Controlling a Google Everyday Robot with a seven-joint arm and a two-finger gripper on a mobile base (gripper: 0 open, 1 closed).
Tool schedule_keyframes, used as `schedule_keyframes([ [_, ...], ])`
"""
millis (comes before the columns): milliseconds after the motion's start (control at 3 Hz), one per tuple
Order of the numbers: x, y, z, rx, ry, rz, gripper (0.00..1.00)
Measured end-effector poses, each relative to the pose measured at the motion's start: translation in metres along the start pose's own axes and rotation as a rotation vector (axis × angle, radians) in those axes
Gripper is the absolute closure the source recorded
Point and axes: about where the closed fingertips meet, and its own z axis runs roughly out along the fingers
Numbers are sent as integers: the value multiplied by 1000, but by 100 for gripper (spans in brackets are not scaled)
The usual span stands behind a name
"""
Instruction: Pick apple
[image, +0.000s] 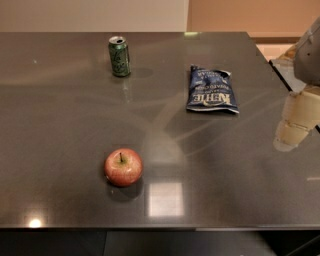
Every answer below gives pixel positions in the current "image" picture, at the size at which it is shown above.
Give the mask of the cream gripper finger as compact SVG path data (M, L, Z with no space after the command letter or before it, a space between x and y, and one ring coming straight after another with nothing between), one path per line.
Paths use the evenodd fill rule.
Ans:
M290 92L286 98L282 120L273 142L280 152L298 147L309 132L320 124L320 87L306 85L300 92Z

